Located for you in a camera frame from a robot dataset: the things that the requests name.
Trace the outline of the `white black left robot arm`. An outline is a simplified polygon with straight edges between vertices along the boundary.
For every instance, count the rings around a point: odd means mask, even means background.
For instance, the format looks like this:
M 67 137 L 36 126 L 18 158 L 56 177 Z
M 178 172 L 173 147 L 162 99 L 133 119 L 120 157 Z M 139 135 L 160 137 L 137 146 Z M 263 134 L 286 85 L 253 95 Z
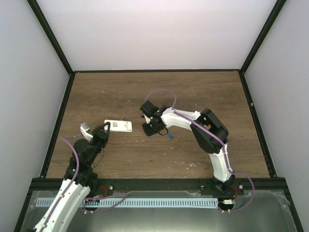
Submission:
M 84 198 L 98 191 L 98 175 L 93 172 L 92 164 L 106 147 L 110 129 L 111 123 L 108 121 L 94 129 L 92 133 L 89 133 L 90 128 L 86 123 L 81 124 L 80 132 L 84 139 L 80 141 L 86 142 L 86 146 L 80 153 L 67 138 L 60 138 L 71 148 L 73 157 L 50 207 L 34 228 L 26 231 L 65 232 L 68 229 Z

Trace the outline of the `white air conditioner remote control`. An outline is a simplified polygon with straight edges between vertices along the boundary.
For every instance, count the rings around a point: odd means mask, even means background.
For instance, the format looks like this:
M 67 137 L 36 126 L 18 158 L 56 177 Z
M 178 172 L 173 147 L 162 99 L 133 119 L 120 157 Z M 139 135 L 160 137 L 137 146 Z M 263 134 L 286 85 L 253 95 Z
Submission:
M 115 132 L 132 132 L 132 122 L 123 120 L 104 120 L 104 123 L 110 123 L 110 131 Z

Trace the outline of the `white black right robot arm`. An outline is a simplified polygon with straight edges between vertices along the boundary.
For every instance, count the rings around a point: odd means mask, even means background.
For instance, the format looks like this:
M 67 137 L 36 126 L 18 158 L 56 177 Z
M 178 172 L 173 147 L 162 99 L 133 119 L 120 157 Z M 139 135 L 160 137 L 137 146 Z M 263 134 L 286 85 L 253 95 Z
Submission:
M 146 101 L 140 111 L 146 120 L 142 128 L 147 136 L 162 135 L 162 130 L 170 127 L 190 130 L 201 149 L 210 156 L 216 192 L 225 195 L 232 189 L 235 176 L 227 154 L 228 130 L 210 109 L 188 112 L 171 106 L 159 108 Z

